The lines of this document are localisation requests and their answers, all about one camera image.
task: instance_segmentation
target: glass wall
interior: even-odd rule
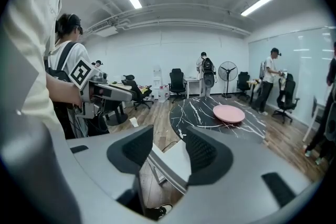
[[[287,70],[296,82],[294,97],[300,98],[293,116],[305,124],[311,120],[313,98],[325,103],[330,91],[326,77],[333,58],[335,29],[320,28],[298,31],[249,43],[249,70],[251,78],[258,78],[262,61],[276,47],[282,53],[275,60],[277,70]],[[268,104],[277,108],[278,80],[268,99]]]

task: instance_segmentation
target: desk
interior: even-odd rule
[[[121,89],[129,90],[129,91],[132,89],[131,86],[124,85],[122,83],[110,84],[110,85],[114,86],[114,87],[121,88]],[[117,126],[121,123],[124,123],[127,120],[128,115],[124,113],[123,104],[124,104],[124,102],[120,102],[120,104],[118,106],[119,109],[120,109],[120,114],[119,114],[118,107],[117,107],[114,110],[114,115],[112,115],[111,118],[108,115],[106,115],[106,124],[108,126]]]
[[[254,95],[254,88],[256,87],[256,85],[258,84],[258,82],[256,80],[248,80],[247,83],[249,85],[253,85],[253,87],[252,87],[252,93],[251,93],[251,99],[250,99],[250,103],[249,103],[249,104],[252,104],[252,102],[253,102],[253,95]]]
[[[186,141],[187,127],[196,126],[207,130],[261,144],[265,139],[266,125],[258,112],[250,106],[215,95],[211,97],[192,97],[178,102],[170,111],[170,124],[180,139]],[[236,124],[219,120],[213,112],[217,105],[227,104],[241,109],[245,119]]]
[[[198,79],[196,79],[196,78],[193,78],[193,77],[186,77],[186,76],[184,76],[183,77],[183,81],[185,82],[185,83],[187,83],[187,99],[189,98],[189,91],[190,91],[190,88],[189,88],[189,83],[190,82],[197,82],[198,84],[199,84],[199,96],[201,96],[201,83],[200,83],[200,80],[198,80]]]
[[[315,120],[316,120],[316,116],[317,116],[317,114],[319,113],[319,110],[324,110],[325,107],[326,107],[326,102],[327,102],[327,101],[322,100],[322,99],[316,99],[316,101],[317,101],[317,102],[316,102],[316,108],[315,108],[315,111],[314,111],[314,116],[313,116],[313,118],[311,119],[309,128],[308,128],[306,134],[304,135],[302,141],[306,141],[306,139],[307,139],[307,137],[308,137],[308,135],[309,135],[309,133],[310,133],[310,131],[311,131],[311,128],[313,127],[313,124],[314,124],[314,122],[315,122]]]

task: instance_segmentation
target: white sleeve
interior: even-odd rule
[[[69,58],[67,60],[67,69],[68,72],[70,73],[72,71],[72,69],[75,67],[76,63],[78,62],[78,60],[80,58],[84,58],[84,60],[90,62],[90,58],[89,58],[89,54],[88,51],[86,50],[86,48],[84,47],[84,45],[82,45],[81,43],[77,43],[75,44],[75,46],[73,47]]]
[[[269,67],[270,69],[272,69],[272,63],[271,63],[271,58],[267,58],[266,59],[266,68]]]

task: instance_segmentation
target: backpack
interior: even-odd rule
[[[205,58],[202,62],[202,68],[204,73],[212,73],[213,63],[209,58]]]
[[[69,55],[70,50],[73,48],[75,44],[76,42],[72,42],[72,41],[66,44],[59,58],[56,70],[49,67],[48,58],[46,58],[44,61],[46,73],[48,73],[49,75],[53,76],[56,79],[66,81],[66,82],[71,82],[68,75],[65,73],[65,71],[62,70],[62,68],[66,62],[66,59]],[[74,132],[72,131],[72,127],[71,127],[71,123],[70,123],[69,115],[68,115],[68,106],[70,108],[71,105],[60,103],[60,102],[53,102],[53,104],[54,104],[54,110],[55,110],[56,116],[63,127],[65,138],[66,139],[76,138],[76,136],[74,135]]]

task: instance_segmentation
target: black hair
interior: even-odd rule
[[[55,32],[58,38],[62,38],[64,35],[70,34],[75,28],[79,28],[82,34],[82,28],[80,26],[80,19],[75,14],[62,14],[61,17],[56,21]]]

